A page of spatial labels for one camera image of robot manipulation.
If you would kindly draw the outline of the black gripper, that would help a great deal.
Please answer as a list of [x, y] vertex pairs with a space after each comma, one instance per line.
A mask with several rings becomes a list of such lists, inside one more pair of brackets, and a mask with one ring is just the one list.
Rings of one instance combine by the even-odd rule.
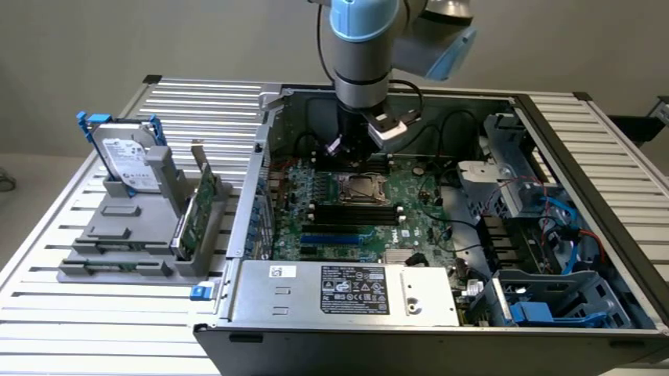
[[335, 106], [335, 119], [323, 122], [319, 164], [340, 172], [362, 172], [368, 167], [380, 147], [368, 135], [368, 122], [363, 115], [343, 104]]

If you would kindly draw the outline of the silver square CPU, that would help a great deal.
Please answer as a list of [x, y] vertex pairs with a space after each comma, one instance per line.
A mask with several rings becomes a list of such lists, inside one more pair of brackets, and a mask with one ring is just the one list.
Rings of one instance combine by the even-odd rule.
[[348, 177], [348, 192], [351, 195], [372, 197], [378, 194], [378, 180], [374, 176]]

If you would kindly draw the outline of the metal CPU socket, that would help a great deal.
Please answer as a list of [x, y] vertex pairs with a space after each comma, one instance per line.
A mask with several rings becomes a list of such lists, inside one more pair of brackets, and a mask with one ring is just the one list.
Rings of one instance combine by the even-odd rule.
[[376, 205], [390, 203], [386, 195], [387, 178], [378, 173], [343, 174], [336, 177], [340, 204]]

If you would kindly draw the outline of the green Dell motherboard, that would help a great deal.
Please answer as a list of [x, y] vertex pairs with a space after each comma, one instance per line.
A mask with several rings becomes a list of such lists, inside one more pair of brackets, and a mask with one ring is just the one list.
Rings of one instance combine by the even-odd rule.
[[354, 165], [283, 158], [270, 167], [270, 259], [449, 266], [455, 262], [442, 183], [455, 163], [376, 154]]

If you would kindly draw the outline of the black RAM slot bank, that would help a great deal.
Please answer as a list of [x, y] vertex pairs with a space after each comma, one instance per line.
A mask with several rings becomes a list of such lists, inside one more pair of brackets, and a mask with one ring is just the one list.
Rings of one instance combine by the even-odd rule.
[[307, 218], [315, 224], [395, 226], [404, 219], [398, 206], [310, 204]]

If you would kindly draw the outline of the black expansion slot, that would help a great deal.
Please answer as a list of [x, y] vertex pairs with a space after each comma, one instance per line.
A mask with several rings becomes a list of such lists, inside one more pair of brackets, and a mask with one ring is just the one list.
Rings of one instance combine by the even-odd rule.
[[374, 232], [374, 229], [368, 226], [306, 224], [300, 227], [300, 231], [303, 233], [312, 234], [347, 234], [367, 236]]

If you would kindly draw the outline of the blue expansion slot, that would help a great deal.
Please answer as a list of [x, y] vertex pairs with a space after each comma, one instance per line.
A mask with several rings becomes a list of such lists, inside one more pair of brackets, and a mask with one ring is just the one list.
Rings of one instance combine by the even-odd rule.
[[303, 244], [358, 245], [360, 237], [358, 234], [303, 234], [300, 242]]

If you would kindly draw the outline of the open black PC case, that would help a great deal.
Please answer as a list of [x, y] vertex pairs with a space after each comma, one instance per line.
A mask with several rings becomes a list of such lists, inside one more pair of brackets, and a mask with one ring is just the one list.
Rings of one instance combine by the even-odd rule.
[[275, 85], [210, 321], [220, 376], [669, 376], [669, 180], [587, 94], [398, 90], [343, 164], [335, 95]]

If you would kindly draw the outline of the grey metal disk bay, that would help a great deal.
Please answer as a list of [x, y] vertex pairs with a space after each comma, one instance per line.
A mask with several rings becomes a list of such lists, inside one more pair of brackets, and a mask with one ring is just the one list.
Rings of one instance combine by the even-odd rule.
[[483, 121], [483, 156], [458, 163], [469, 213], [499, 218], [555, 216], [549, 196], [563, 193], [531, 164], [522, 147], [529, 132], [514, 114], [491, 114]]

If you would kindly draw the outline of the silver power supply unit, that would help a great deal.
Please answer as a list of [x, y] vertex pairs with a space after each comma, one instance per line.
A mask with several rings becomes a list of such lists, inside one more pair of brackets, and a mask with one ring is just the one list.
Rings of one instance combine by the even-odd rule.
[[347, 262], [246, 261], [234, 290], [240, 327], [455, 327], [442, 268]]

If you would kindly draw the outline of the silver hard disk drive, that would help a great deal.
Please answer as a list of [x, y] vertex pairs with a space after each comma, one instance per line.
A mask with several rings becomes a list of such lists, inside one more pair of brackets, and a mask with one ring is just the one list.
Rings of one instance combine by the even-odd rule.
[[137, 193], [157, 193], [159, 183], [147, 163], [147, 151], [156, 145], [148, 122], [108, 122], [93, 130], [93, 141], [111, 176]]

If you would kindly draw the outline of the grey parts rack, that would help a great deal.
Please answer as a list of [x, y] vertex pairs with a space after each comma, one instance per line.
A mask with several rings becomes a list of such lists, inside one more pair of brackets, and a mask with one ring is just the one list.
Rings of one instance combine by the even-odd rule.
[[[168, 146], [149, 148], [147, 163], [157, 179], [159, 192], [133, 193], [120, 181], [112, 181], [111, 176], [105, 178], [107, 194], [81, 235], [72, 242], [69, 256], [60, 261], [59, 282], [186, 285], [206, 278], [232, 186], [215, 175], [219, 191], [204, 243], [190, 261], [177, 261], [171, 242], [200, 177], [186, 178], [173, 164]], [[160, 265], [121, 273], [87, 269], [84, 262], [88, 260], [157, 262]]]

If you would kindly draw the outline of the blue plastic clip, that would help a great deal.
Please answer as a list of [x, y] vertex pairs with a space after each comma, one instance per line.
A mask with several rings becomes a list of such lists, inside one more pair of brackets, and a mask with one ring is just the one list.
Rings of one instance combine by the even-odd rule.
[[190, 300], [194, 302], [210, 301], [214, 298], [216, 283], [202, 281], [190, 290]]

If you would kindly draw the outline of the green RAM stick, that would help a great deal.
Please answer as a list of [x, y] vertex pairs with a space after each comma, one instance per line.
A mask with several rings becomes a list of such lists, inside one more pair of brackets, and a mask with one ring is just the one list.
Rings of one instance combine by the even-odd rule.
[[159, 266], [157, 262], [121, 262], [121, 261], [93, 261], [88, 260], [84, 262], [84, 267], [92, 270], [107, 270], [121, 273], [136, 272], [140, 268], [148, 268]]

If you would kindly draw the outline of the blue disk carrier frame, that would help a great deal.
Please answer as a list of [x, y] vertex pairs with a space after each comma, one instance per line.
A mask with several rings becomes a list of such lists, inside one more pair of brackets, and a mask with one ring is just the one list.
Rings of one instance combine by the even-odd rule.
[[121, 122], [121, 121], [148, 122], [149, 125], [152, 126], [152, 129], [153, 129], [153, 132], [156, 135], [156, 146], [164, 146], [167, 144], [165, 136], [164, 136], [164, 132], [163, 132], [163, 127], [161, 127], [161, 121], [156, 115], [152, 115], [149, 118], [132, 118], [132, 117], [115, 117], [111, 114], [87, 114], [84, 111], [80, 111], [76, 115], [76, 121], [77, 121], [77, 126], [84, 133], [84, 138], [87, 139], [89, 144], [93, 146], [93, 150], [100, 157], [100, 160], [103, 162], [103, 166], [105, 167], [109, 176], [111, 176], [109, 167], [107, 165], [107, 162], [103, 159], [99, 146], [96, 145], [96, 143], [93, 141], [93, 130], [95, 130], [95, 127], [97, 125], [101, 125], [101, 124], [108, 123], [108, 122]]

